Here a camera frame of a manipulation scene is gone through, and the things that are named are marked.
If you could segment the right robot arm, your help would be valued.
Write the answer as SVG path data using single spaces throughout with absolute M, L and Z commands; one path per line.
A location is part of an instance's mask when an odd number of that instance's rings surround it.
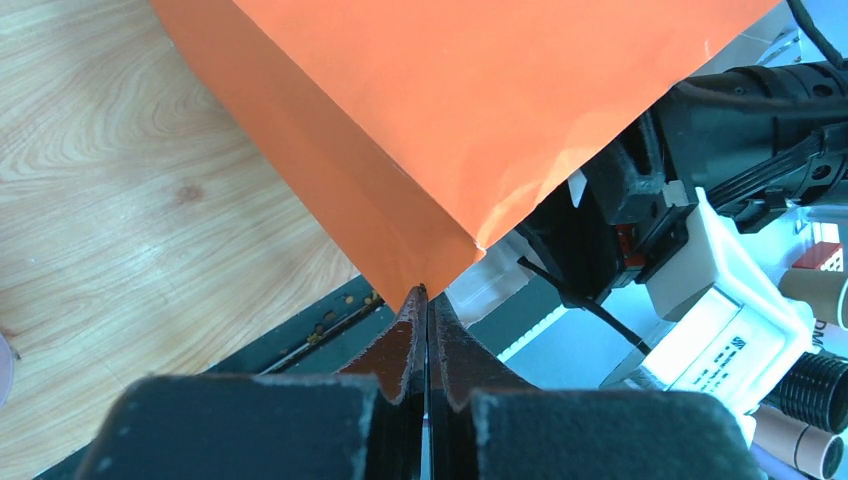
M 557 187 L 519 225 L 561 300 L 603 301 L 647 282 L 690 239 L 706 202 L 755 233 L 790 205 L 847 201 L 847 73 L 828 63 L 688 78 Z

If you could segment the orange paper takeout bag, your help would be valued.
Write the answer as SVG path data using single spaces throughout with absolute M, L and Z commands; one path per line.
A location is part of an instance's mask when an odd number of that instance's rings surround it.
M 156 1 L 190 69 L 398 308 L 446 289 L 770 1 Z

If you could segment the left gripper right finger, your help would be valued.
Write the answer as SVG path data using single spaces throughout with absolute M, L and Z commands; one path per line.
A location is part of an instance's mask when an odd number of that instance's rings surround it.
M 489 416 L 505 392 L 536 388 L 460 322 L 442 293 L 427 310 L 427 413 L 433 479 L 479 479 L 490 457 Z

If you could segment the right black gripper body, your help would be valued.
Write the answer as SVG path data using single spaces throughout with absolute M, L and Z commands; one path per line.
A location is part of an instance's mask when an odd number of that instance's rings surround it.
M 644 113 L 580 168 L 580 199 L 563 183 L 517 226 L 564 306 L 600 304 L 615 288 L 645 283 L 687 241 L 697 200 L 688 184 L 681 199 L 664 197 L 677 183 L 668 160 L 659 121 Z

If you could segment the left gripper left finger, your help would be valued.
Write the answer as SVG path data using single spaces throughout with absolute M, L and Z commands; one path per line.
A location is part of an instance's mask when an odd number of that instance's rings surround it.
M 339 370 L 341 374 L 370 375 L 379 384 L 368 432 L 367 479 L 420 477 L 427 307 L 426 288 L 411 288 L 391 324 Z

